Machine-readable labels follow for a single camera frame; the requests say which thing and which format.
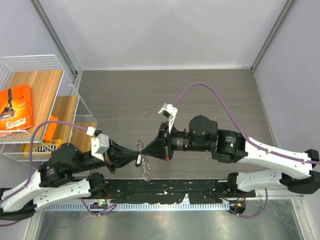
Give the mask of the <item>silver key with black tag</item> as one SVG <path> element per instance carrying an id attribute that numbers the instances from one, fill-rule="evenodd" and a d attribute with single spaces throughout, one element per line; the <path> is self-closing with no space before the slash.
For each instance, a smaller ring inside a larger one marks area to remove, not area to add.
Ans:
<path id="1" fill-rule="evenodd" d="M 139 168 L 142 164 L 142 155 L 138 154 L 137 159 L 135 160 L 135 166 Z"/>

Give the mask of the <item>metal disc with key rings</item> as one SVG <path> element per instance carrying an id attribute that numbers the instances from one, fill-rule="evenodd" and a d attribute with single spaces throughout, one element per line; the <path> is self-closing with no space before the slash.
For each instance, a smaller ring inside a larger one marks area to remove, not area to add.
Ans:
<path id="1" fill-rule="evenodd" d="M 149 160 L 146 156 L 142 155 L 142 150 L 145 148 L 145 146 L 143 145 L 141 140 L 138 140 L 136 143 L 136 148 L 138 150 L 138 154 L 140 154 L 142 156 L 142 162 L 140 167 L 142 168 L 142 172 L 141 172 L 141 178 L 145 181 L 145 182 L 149 182 L 151 180 L 150 177 L 150 164 L 149 164 Z"/>

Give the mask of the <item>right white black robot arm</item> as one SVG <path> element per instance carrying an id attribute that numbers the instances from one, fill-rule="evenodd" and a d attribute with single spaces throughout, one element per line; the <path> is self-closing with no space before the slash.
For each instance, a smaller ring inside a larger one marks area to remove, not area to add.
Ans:
<path id="1" fill-rule="evenodd" d="M 220 163 L 252 164 L 264 167 L 258 172 L 233 172 L 227 177 L 226 191 L 232 197 L 257 189 L 284 189 L 310 195 L 320 188 L 320 174 L 313 168 L 319 153 L 314 149 L 292 152 L 263 144 L 241 133 L 219 129 L 216 121 L 197 115 L 189 130 L 179 131 L 169 122 L 160 125 L 157 137 L 142 154 L 169 161 L 175 151 L 208 152 Z"/>

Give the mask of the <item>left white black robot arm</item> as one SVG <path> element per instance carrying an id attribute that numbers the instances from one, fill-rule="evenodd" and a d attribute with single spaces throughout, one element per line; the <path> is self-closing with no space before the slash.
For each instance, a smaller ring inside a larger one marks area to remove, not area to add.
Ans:
<path id="1" fill-rule="evenodd" d="M 48 161 L 39 166 L 29 180 L 14 188 L 0 190 L 0 218 L 10 224 L 32 217 L 54 203 L 78 198 L 101 199 L 107 196 L 104 176 L 94 173 L 86 179 L 77 179 L 77 173 L 107 167 L 114 174 L 141 155 L 118 145 L 112 140 L 98 143 L 92 138 L 91 150 L 82 152 L 71 143 L 64 143 L 51 153 Z"/>

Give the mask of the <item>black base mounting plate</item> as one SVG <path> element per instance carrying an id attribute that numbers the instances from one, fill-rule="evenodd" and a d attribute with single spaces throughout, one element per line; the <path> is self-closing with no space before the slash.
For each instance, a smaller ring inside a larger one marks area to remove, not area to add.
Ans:
<path id="1" fill-rule="evenodd" d="M 180 204 L 187 196 L 191 204 L 221 203 L 223 199 L 253 198 L 252 190 L 245 193 L 231 188 L 218 179 L 105 179 L 97 193 L 88 199 L 107 199 L 115 204 Z"/>

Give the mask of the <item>yellow candy bag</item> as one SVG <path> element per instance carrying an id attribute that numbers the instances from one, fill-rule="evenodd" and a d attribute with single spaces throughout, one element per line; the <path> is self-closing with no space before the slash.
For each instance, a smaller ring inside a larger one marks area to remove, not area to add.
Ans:
<path id="1" fill-rule="evenodd" d="M 61 139 L 53 139 L 51 141 L 45 141 L 43 143 L 34 143 L 32 145 L 32 158 L 41 159 L 41 158 L 50 158 L 51 152 L 57 150 L 57 148 L 62 144 Z M 30 144 L 24 143 L 19 147 L 19 152 L 23 153 L 24 157 L 29 157 Z"/>

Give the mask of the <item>small orange packet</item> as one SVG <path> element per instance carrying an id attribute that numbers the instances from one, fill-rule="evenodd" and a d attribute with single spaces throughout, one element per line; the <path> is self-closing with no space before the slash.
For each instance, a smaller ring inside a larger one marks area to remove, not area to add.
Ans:
<path id="1" fill-rule="evenodd" d="M 53 136 L 55 134 L 57 128 L 57 123 L 48 123 L 47 128 L 43 137 L 43 140 L 45 142 L 51 141 L 53 139 Z"/>

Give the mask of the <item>orange product box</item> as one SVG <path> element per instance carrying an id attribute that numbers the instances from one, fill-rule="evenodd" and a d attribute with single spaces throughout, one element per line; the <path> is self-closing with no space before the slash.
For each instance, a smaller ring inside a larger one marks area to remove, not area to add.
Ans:
<path id="1" fill-rule="evenodd" d="M 34 126 L 32 89 L 21 84 L 0 92 L 0 130 L 26 130 Z"/>

